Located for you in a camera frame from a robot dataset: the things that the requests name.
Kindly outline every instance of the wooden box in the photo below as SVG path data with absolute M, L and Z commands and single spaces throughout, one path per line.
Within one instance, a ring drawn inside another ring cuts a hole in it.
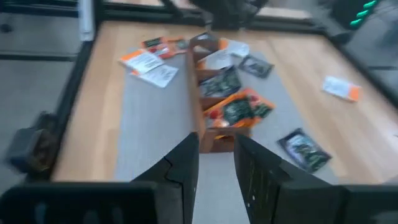
M 188 92 L 192 104 L 195 131 L 200 138 L 200 153 L 209 152 L 232 152 L 234 148 L 235 133 L 249 136 L 250 128 L 206 128 L 203 112 L 215 104 L 221 102 L 225 97 L 201 97 L 198 84 L 200 81 L 215 76 L 219 70 L 197 70 L 196 64 L 209 54 L 216 52 L 219 46 L 219 38 L 211 34 L 201 34 L 190 40 L 187 50 L 187 75 Z

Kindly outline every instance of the wooden tabletop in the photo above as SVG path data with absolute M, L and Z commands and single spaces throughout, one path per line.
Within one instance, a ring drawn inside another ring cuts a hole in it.
M 124 68 L 118 59 L 141 41 L 191 38 L 192 26 L 105 22 L 98 34 L 63 142 L 54 181 L 112 181 L 118 153 Z M 313 138 L 347 182 L 381 183 L 398 175 L 398 115 L 387 100 L 322 36 L 282 32 L 219 32 L 248 43 L 275 65 Z M 328 75 L 360 85 L 350 103 L 321 91 Z

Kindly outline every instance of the gray floor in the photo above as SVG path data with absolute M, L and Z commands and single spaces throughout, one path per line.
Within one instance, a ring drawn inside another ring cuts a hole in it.
M 73 55 L 78 52 L 76 19 L 0 14 L 14 31 L 0 33 L 0 54 Z M 24 177 L 3 163 L 13 134 L 34 122 L 41 111 L 53 111 L 72 62 L 0 60 L 0 192 Z

